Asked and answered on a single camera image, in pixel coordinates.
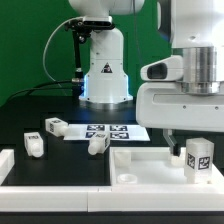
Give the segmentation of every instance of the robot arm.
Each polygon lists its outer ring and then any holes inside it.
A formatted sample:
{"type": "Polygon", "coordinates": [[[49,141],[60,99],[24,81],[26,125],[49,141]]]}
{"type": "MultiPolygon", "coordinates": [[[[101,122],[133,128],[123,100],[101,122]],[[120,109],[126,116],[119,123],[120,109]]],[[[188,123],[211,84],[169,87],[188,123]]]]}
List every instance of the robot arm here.
{"type": "Polygon", "coordinates": [[[108,17],[133,13],[133,1],[138,12],[144,0],[69,0],[69,3],[81,16],[108,17]]]}
{"type": "Polygon", "coordinates": [[[90,37],[90,70],[84,78],[80,103],[97,109],[117,109],[131,102],[123,70],[123,35],[110,15],[138,12],[144,0],[69,0],[81,17],[68,24],[77,42],[90,37]]]}

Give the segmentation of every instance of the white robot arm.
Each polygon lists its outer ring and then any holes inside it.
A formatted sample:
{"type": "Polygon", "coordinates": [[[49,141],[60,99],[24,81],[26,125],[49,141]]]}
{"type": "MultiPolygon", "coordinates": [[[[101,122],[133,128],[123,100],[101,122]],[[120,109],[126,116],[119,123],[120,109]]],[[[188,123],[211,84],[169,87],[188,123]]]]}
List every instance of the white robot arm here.
{"type": "Polygon", "coordinates": [[[123,71],[123,35],[114,28],[110,15],[138,12],[144,0],[69,2],[82,16],[76,23],[78,32],[84,28],[91,37],[90,70],[84,78],[81,104],[97,109],[117,109],[127,104],[133,97],[128,93],[128,76],[123,71]]]}
{"type": "Polygon", "coordinates": [[[172,55],[142,68],[138,123],[223,132],[224,1],[157,2],[158,29],[172,44],[172,55]]]}

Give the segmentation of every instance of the white block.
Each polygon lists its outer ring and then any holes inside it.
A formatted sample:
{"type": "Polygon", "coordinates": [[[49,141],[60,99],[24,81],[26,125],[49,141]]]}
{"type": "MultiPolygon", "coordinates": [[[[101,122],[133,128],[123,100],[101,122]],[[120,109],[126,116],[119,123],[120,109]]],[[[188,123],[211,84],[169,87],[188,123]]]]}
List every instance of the white block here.
{"type": "Polygon", "coordinates": [[[0,185],[3,183],[14,164],[14,150],[3,149],[0,153],[0,185]]]}
{"type": "Polygon", "coordinates": [[[55,135],[56,137],[65,136],[68,129],[68,123],[56,117],[45,120],[45,128],[47,132],[55,135]]]}
{"type": "Polygon", "coordinates": [[[88,152],[91,155],[104,153],[110,145],[110,133],[105,131],[96,132],[89,141],[88,152]]]}
{"type": "Polygon", "coordinates": [[[208,183],[212,176],[214,144],[204,138],[188,139],[184,175],[188,183],[208,183]]]}
{"type": "Polygon", "coordinates": [[[122,150],[114,152],[114,163],[117,167],[128,167],[131,165],[131,151],[122,150]]]}
{"type": "Polygon", "coordinates": [[[44,154],[44,143],[38,132],[24,134],[24,144],[29,156],[41,157],[44,154]]]}

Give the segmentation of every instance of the white platform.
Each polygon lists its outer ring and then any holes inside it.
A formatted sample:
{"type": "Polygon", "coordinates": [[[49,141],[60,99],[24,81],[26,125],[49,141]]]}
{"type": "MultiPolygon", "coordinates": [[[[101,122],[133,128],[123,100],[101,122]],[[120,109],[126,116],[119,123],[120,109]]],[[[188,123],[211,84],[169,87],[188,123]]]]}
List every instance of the white platform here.
{"type": "Polygon", "coordinates": [[[110,168],[108,187],[0,187],[0,211],[224,211],[216,167],[210,184],[186,184],[168,148],[111,148],[110,168]],[[121,167],[114,154],[123,150],[131,157],[121,167]],[[137,183],[119,183],[120,174],[135,175],[137,183]]]}

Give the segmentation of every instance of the cable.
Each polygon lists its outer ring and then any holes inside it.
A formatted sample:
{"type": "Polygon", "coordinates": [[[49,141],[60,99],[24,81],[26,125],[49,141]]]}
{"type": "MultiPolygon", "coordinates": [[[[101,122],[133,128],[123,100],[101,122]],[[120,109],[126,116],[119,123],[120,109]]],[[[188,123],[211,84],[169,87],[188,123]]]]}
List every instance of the cable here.
{"type": "Polygon", "coordinates": [[[135,0],[132,0],[132,3],[133,3],[133,11],[134,11],[135,41],[136,41],[136,47],[137,47],[137,51],[138,51],[138,58],[139,58],[140,67],[142,67],[143,66],[143,59],[142,59],[142,54],[141,54],[141,49],[140,49],[139,39],[138,39],[138,27],[137,27],[137,16],[136,16],[135,0]]]}
{"type": "Polygon", "coordinates": [[[44,91],[44,90],[57,90],[57,89],[71,89],[71,88],[61,88],[61,87],[57,87],[57,88],[44,88],[44,89],[40,89],[40,88],[31,88],[31,89],[24,89],[21,91],[18,91],[16,93],[13,93],[10,97],[8,97],[8,99],[6,100],[6,102],[10,101],[11,99],[13,99],[16,95],[24,93],[24,92],[28,92],[28,91],[44,91]]]}
{"type": "MultiPolygon", "coordinates": [[[[37,86],[34,86],[33,89],[42,88],[42,87],[50,86],[50,85],[63,84],[63,83],[72,83],[72,81],[71,80],[61,80],[61,81],[45,82],[45,83],[39,84],[37,86]]],[[[34,91],[35,90],[28,91],[28,93],[26,93],[26,96],[29,96],[34,91]]]]}
{"type": "Polygon", "coordinates": [[[70,21],[72,21],[72,20],[74,20],[74,19],[75,19],[75,18],[72,18],[72,19],[66,20],[66,21],[64,21],[63,23],[61,23],[61,24],[54,30],[54,32],[51,34],[51,36],[49,37],[49,39],[48,39],[48,41],[47,41],[47,43],[46,43],[46,46],[45,46],[45,48],[44,48],[43,60],[42,60],[43,68],[44,68],[44,72],[45,72],[45,74],[47,75],[47,77],[48,77],[50,80],[52,80],[53,82],[57,82],[57,81],[50,75],[50,73],[49,73],[48,70],[47,70],[47,66],[46,66],[46,55],[47,55],[47,50],[48,50],[48,47],[49,47],[49,45],[50,45],[50,43],[51,43],[53,37],[54,37],[55,34],[58,32],[58,30],[61,29],[61,27],[64,26],[66,23],[68,23],[68,22],[70,22],[70,21]]]}

